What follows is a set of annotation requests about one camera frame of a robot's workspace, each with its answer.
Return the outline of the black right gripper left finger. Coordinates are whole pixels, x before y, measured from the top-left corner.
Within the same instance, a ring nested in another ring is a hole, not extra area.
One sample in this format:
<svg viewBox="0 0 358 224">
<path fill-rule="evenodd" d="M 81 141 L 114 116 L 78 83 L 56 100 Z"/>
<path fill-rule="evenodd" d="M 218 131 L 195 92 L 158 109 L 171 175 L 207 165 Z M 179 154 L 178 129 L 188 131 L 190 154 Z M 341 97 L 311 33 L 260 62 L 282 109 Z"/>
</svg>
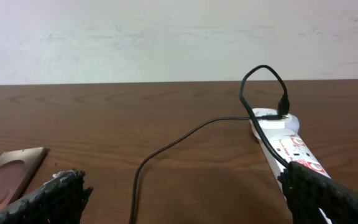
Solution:
<svg viewBox="0 0 358 224">
<path fill-rule="evenodd" d="M 83 170 L 56 173 L 53 179 L 0 210 L 0 224 L 79 224 L 92 187 Z"/>
</svg>

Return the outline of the bronze Galaxy smartphone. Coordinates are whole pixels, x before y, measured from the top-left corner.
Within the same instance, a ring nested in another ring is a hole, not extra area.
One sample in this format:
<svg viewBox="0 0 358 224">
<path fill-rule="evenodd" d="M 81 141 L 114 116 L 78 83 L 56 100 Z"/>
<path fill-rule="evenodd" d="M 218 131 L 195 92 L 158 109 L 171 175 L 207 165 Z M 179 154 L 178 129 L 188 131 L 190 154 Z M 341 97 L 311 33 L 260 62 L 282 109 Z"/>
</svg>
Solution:
<svg viewBox="0 0 358 224">
<path fill-rule="evenodd" d="M 0 155 L 0 210 L 22 195 L 47 153 L 47 148 L 35 147 Z"/>
</svg>

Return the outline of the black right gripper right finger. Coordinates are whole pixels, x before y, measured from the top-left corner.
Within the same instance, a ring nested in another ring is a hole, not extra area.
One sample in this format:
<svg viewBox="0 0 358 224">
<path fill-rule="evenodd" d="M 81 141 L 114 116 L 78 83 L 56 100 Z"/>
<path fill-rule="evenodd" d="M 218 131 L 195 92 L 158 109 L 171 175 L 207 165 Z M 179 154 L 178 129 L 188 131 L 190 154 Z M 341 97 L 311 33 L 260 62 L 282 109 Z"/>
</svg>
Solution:
<svg viewBox="0 0 358 224">
<path fill-rule="evenodd" d="M 293 223 L 358 223 L 358 192 L 297 162 L 277 179 Z"/>
</svg>

